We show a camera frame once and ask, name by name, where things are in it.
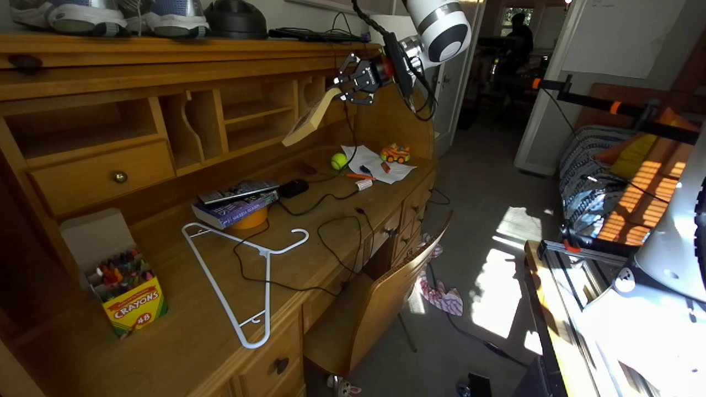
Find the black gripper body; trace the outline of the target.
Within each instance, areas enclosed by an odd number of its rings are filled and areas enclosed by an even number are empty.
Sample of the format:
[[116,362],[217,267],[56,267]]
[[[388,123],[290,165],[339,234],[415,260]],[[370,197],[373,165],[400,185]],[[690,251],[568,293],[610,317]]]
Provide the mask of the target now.
[[339,99],[357,105],[373,105],[375,94],[390,81],[383,58],[361,58],[351,53],[338,74],[334,85],[339,90]]

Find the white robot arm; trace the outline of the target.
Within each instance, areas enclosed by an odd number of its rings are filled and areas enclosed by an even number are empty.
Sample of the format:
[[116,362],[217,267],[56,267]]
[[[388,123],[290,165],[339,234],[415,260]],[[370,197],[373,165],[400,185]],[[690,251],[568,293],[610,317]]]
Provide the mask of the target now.
[[375,58],[351,53],[346,58],[339,73],[334,77],[341,102],[351,102],[355,92],[365,92],[373,99],[388,81],[396,81],[402,97],[411,99],[415,83],[424,83],[424,73],[429,69],[454,59],[471,46],[472,27],[456,0],[402,3],[415,28],[409,37],[398,37],[373,20],[357,0],[351,0],[357,18],[382,37],[382,53]]

